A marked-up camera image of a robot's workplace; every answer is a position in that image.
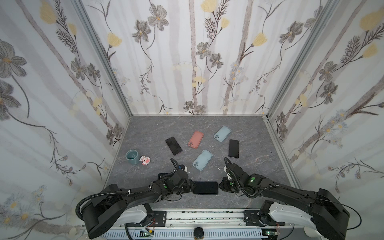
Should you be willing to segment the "black phone case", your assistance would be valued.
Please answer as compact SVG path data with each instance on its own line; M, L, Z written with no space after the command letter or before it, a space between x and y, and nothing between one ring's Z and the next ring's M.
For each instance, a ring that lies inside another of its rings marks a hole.
M197 181L193 189L194 195L218 195L219 184L210 181Z

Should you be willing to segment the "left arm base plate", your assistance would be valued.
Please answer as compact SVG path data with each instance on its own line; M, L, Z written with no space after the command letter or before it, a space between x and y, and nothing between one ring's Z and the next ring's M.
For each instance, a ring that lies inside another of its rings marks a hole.
M165 227L167 220L166 211L154 211L147 216L144 226L145 227Z

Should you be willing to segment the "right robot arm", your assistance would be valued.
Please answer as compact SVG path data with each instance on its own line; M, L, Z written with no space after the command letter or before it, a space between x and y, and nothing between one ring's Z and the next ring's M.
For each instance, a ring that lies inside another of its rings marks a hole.
M350 213L325 189L305 191L269 178L248 175L240 166L225 158L225 172L220 189L225 192L242 192L244 196L267 200L255 213L244 216L248 226L283 226L286 223L312 228L328 240L344 240L347 235Z

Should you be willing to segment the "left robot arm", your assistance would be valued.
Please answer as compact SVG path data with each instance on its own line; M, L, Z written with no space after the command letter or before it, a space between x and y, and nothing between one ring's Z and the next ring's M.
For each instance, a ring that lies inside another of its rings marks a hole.
M100 237L117 222L127 209L165 201L169 196L191 193L196 184L184 170L175 170L147 187L121 189L116 184L80 200L76 206L77 217L85 223L91 239Z

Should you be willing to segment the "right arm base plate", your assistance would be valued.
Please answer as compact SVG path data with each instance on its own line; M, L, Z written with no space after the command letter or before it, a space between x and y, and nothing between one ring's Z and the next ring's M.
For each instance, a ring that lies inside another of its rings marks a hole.
M244 211L244 222L246 226L257 226L257 227L277 227L285 226L285 222L275 221L269 214L258 211Z

